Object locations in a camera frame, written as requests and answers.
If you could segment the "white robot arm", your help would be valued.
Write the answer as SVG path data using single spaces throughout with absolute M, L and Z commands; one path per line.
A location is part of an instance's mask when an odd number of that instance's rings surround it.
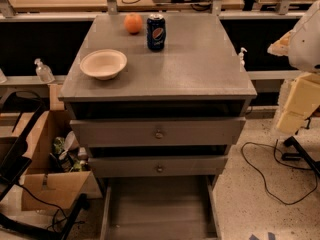
M 298 77 L 281 87 L 275 124 L 280 132 L 294 134 L 320 107 L 320 1 L 314 2 L 267 52 L 287 56 L 289 64 L 301 71 Z

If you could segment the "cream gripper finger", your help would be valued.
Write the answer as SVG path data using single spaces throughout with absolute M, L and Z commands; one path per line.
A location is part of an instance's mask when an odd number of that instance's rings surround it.
M 289 87 L 276 129 L 285 134 L 294 134 L 320 107 L 320 75 L 304 73 L 293 80 Z
M 287 56 L 289 53 L 290 39 L 291 31 L 288 31 L 280 39 L 272 43 L 268 47 L 267 52 L 275 56 Z

